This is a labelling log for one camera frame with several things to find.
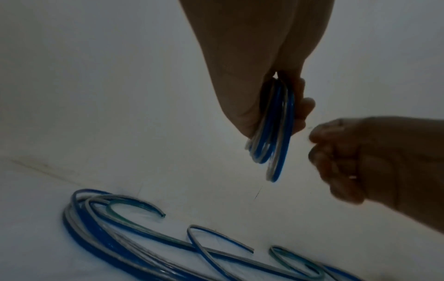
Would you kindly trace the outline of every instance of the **cable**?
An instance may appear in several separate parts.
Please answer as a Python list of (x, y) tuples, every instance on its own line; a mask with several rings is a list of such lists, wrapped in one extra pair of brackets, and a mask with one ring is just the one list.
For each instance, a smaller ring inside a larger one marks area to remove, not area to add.
[(272, 79), (267, 107), (254, 136), (247, 141), (254, 162), (263, 164), (269, 160), (266, 179), (278, 180), (293, 131), (295, 97), (283, 81)]
[[(79, 197), (78, 195), (80, 194), (94, 195)], [(248, 258), (205, 248), (197, 241), (193, 231), (198, 230), (210, 233), (251, 253), (254, 252), (252, 248), (241, 242), (198, 225), (190, 225), (187, 230), (188, 238), (191, 243), (175, 239), (122, 217), (112, 209), (112, 206), (115, 204), (136, 206), (149, 212), (153, 212), (161, 218), (165, 217), (165, 213), (160, 208), (137, 198), (114, 195), (94, 189), (81, 189), (73, 193), (70, 203), (64, 209), (62, 216), (63, 223), (69, 234), (80, 246), (109, 264), (128, 272), (140, 280), (221, 281), (223, 279), (204, 275), (169, 261), (127, 238), (119, 231), (111, 228), (107, 223), (166, 245), (198, 253), (202, 255), (202, 257), (222, 276), (231, 281), (242, 281), (243, 279), (228, 272), (220, 266), (216, 260), (237, 263), (252, 269), (296, 281), (320, 281), (323, 280), (326, 275), (332, 277), (336, 281), (342, 280), (339, 279), (339, 276), (352, 281), (361, 280), (340, 269), (313, 262), (280, 246), (272, 246), (270, 248), (270, 255), (290, 271), (279, 269)], [(105, 208), (98, 208), (98, 205), (105, 206)], [(284, 258), (303, 262), (308, 271), (302, 271), (295, 268)]]

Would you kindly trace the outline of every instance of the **white surface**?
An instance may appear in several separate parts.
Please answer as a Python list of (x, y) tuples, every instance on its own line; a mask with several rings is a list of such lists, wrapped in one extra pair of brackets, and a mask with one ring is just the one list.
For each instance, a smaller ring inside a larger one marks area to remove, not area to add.
[[(444, 118), (440, 0), (339, 0), (308, 59), (308, 127), (342, 116)], [(282, 178), (243, 150), (172, 0), (0, 1), (0, 150), (137, 195), (255, 248), (281, 244), (369, 280), (441, 280), (444, 238), (335, 201), (293, 137)]]
[[(0, 276), (3, 281), (135, 280), (82, 249), (64, 229), (61, 213), (72, 192), (81, 187), (0, 159), (0, 189)], [(188, 241), (188, 224), (170, 219), (168, 214), (160, 219), (131, 206), (117, 205), (114, 209), (140, 225)], [(196, 253), (121, 232), (175, 263), (224, 280)], [(199, 231), (195, 231), (195, 235), (206, 247), (282, 268), (266, 251), (251, 255), (211, 235)], [(245, 280), (286, 280), (228, 262), (220, 264)]]

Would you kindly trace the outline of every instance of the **wire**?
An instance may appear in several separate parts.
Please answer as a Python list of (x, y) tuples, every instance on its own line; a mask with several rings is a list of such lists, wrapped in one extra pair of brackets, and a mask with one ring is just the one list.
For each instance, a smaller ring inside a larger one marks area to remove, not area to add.
[[(243, 279), (228, 272), (220, 266), (216, 260), (237, 263), (252, 269), (296, 281), (319, 281), (323, 280), (327, 275), (336, 281), (341, 280), (339, 277), (345, 277), (352, 281), (361, 280), (341, 269), (313, 262), (280, 246), (272, 246), (270, 248), (270, 255), (291, 271), (279, 269), (219, 250), (205, 248), (197, 241), (193, 231), (198, 230), (210, 233), (251, 253), (254, 252), (252, 248), (241, 242), (198, 225), (190, 225), (187, 230), (188, 238), (191, 243), (175, 239), (122, 217), (112, 209), (112, 206), (115, 204), (136, 206), (149, 212), (153, 212), (161, 218), (165, 217), (165, 213), (160, 208), (149, 202), (130, 196), (114, 195), (100, 190), (81, 189), (73, 193), (70, 203), (64, 209), (62, 216), (63, 223), (69, 234), (80, 246), (109, 264), (128, 272), (140, 280), (220, 281), (222, 279), (216, 279), (169, 261), (139, 245), (114, 228), (111, 228), (108, 223), (139, 236), (179, 249), (198, 253), (222, 276), (231, 281), (241, 281)], [(98, 208), (98, 205), (105, 206), (105, 208)], [(303, 262), (308, 271), (297, 269), (284, 258)]]
[(275, 182), (282, 172), (293, 131), (295, 97), (288, 85), (273, 78), (268, 99), (259, 127), (245, 149), (256, 163), (269, 160), (266, 179)]

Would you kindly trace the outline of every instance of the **white backdrop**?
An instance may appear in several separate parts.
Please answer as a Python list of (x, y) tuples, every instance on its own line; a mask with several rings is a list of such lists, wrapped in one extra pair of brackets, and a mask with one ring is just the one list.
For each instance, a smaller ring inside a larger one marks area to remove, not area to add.
[[(346, 116), (444, 118), (444, 2), (339, 0), (307, 60), (308, 127)], [(252, 246), (280, 244), (369, 280), (440, 280), (444, 237), (335, 201), (293, 137), (281, 179), (243, 150), (174, 0), (0, 0), (0, 151), (154, 202)]]

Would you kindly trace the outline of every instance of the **hand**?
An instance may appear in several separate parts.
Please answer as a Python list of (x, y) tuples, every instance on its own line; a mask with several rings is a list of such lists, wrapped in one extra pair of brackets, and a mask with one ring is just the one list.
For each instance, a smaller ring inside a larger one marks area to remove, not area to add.
[(444, 122), (338, 119), (310, 134), (309, 159), (336, 198), (382, 203), (444, 232)]
[(315, 107), (304, 98), (305, 59), (320, 41), (333, 0), (181, 0), (202, 47), (222, 111), (251, 137), (262, 85), (277, 72), (295, 92), (294, 132)]

